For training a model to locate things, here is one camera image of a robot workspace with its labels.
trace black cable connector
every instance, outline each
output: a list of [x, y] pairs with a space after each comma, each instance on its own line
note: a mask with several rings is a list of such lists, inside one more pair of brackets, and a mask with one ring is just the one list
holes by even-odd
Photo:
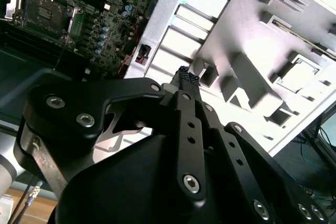
[[14, 220], [13, 224], [19, 224], [23, 215], [25, 214], [27, 208], [32, 204], [32, 202], [36, 199], [37, 195], [39, 194], [40, 190], [41, 190], [41, 185], [43, 184], [42, 181], [37, 182], [36, 186], [34, 187], [33, 191], [31, 191], [31, 193], [29, 194], [29, 197], [25, 203], [25, 206], [23, 207], [23, 209], [21, 210], [21, 212], [19, 213], [19, 215], [16, 217], [16, 219]]
[[32, 174], [31, 177], [30, 177], [30, 181], [29, 181], [29, 183], [28, 183], [28, 185], [27, 185], [27, 187], [26, 187], [26, 190], [25, 190], [24, 193], [22, 194], [22, 196], [21, 196], [19, 202], [17, 203], [17, 205], [16, 205], [16, 207], [15, 207], [15, 209], [14, 209], [14, 211], [13, 211], [11, 217], [9, 218], [8, 224], [13, 224], [14, 217], [15, 217], [17, 211], [19, 210], [19, 208], [20, 208], [20, 206], [21, 206], [21, 204], [22, 204], [22, 201], [23, 201], [24, 198], [26, 197], [26, 195], [27, 195], [27, 193], [28, 193], [30, 187], [32, 186], [33, 181], [34, 181], [34, 176], [33, 176], [33, 174]]

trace bolt head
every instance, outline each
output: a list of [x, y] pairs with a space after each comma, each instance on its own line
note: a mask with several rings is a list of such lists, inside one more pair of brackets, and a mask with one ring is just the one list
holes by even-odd
[[209, 104], [206, 104], [205, 107], [206, 107], [206, 109], [209, 110], [210, 112], [213, 112], [213, 111], [214, 111], [214, 108], [211, 107]]
[[48, 97], [46, 103], [53, 109], [61, 109], [65, 106], [64, 100], [60, 97]]
[[183, 96], [184, 99], [187, 99], [187, 100], [190, 100], [190, 99], [191, 99], [190, 96], [187, 95], [187, 94], [183, 94], [182, 96]]
[[253, 201], [253, 206], [254, 206], [255, 211], [259, 214], [259, 216], [263, 220], [269, 220], [269, 213], [266, 207], [259, 200], [255, 199]]
[[160, 91], [161, 90], [161, 88], [156, 84], [152, 84], [151, 88], [154, 89], [155, 91]]
[[199, 192], [199, 183], [197, 179], [192, 175], [185, 175], [183, 178], [184, 186], [193, 194], [197, 194]]
[[242, 128], [239, 127], [238, 125], [235, 125], [234, 127], [239, 133], [243, 132]]
[[90, 114], [86, 114], [86, 113], [82, 113], [79, 114], [76, 117], [76, 122], [79, 123], [81, 126], [85, 127], [85, 128], [90, 128], [92, 126], [94, 126], [94, 121], [95, 119], [93, 118], [92, 115]]

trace black wire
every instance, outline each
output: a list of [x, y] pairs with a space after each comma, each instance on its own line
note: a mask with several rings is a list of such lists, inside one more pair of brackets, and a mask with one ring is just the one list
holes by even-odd
[[331, 216], [329, 216], [328, 218], [330, 219], [334, 214], [336, 213], [336, 210], [332, 213]]
[[23, 215], [25, 214], [27, 208], [29, 207], [28, 204], [25, 204], [25, 206], [23, 207], [23, 209], [21, 210], [21, 212], [19, 213], [19, 215], [16, 217], [16, 219], [14, 220], [13, 224], [19, 224]]
[[16, 205], [16, 207], [15, 207], [15, 209], [14, 209], [14, 211], [13, 211], [13, 213], [12, 213], [12, 215], [11, 215], [9, 221], [8, 221], [8, 224], [12, 224], [12, 221], [13, 221], [13, 219], [14, 219], [14, 217], [15, 217], [17, 211], [19, 210], [19, 208], [20, 208], [20, 206], [21, 206], [21, 204], [22, 204], [22, 201], [25, 199], [25, 197], [26, 197], [26, 195], [27, 195], [27, 193], [28, 193], [30, 187], [31, 187], [32, 184], [33, 184], [33, 181], [34, 181], [34, 176], [33, 176], [33, 174], [32, 174], [31, 177], [30, 177], [30, 181], [29, 181], [29, 183], [28, 183], [28, 185], [27, 185], [27, 187], [26, 187], [26, 190], [24, 191], [24, 193], [23, 193], [22, 196], [21, 196], [21, 199], [20, 199], [19, 202], [17, 203], [17, 205]]
[[332, 144], [331, 144], [331, 141], [330, 141], [330, 139], [329, 139], [329, 137], [328, 137], [328, 134], [326, 133], [326, 131], [325, 131], [322, 127], [321, 127], [320, 129], [321, 129], [321, 131], [325, 134], [325, 136], [327, 137], [327, 140], [328, 140], [330, 146], [332, 147]]

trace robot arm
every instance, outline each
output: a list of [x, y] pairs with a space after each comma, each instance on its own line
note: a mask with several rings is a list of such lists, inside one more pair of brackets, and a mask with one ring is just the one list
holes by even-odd
[[[50, 223], [329, 223], [237, 123], [223, 127], [181, 67], [151, 79], [34, 88], [15, 156], [59, 199]], [[98, 142], [153, 134], [94, 164]]]

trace metal plate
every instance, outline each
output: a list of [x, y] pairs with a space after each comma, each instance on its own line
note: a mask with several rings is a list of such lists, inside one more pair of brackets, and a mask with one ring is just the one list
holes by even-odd
[[[335, 83], [332, 74], [335, 62], [312, 53], [309, 45], [293, 35], [276, 32], [260, 22], [263, 14], [269, 12], [289, 23], [291, 29], [304, 38], [313, 43], [319, 42], [335, 51], [336, 39], [328, 34], [328, 31], [332, 24], [336, 23], [336, 16], [314, 0], [307, 1], [309, 5], [304, 7], [304, 12], [297, 12], [279, 0], [274, 0], [270, 5], [258, 0], [230, 0], [201, 48], [199, 56], [213, 62], [221, 78], [224, 78], [232, 74], [228, 58], [242, 51], [268, 81], [271, 75], [287, 62], [287, 57], [296, 51], [324, 69], [317, 80]], [[221, 81], [212, 87], [212, 92], [217, 93], [220, 86]], [[327, 87], [323, 95], [313, 102], [281, 86], [273, 85], [272, 88], [293, 111], [300, 114], [292, 116], [286, 122], [285, 129], [261, 122], [263, 127], [259, 133], [271, 136], [274, 140], [268, 141], [262, 137], [257, 137], [257, 140], [271, 155], [275, 155], [321, 113], [324, 107], [326, 109], [327, 104], [330, 105], [335, 100], [335, 87]], [[237, 122], [251, 130], [256, 127], [256, 121], [247, 121], [245, 118], [240, 118]]]

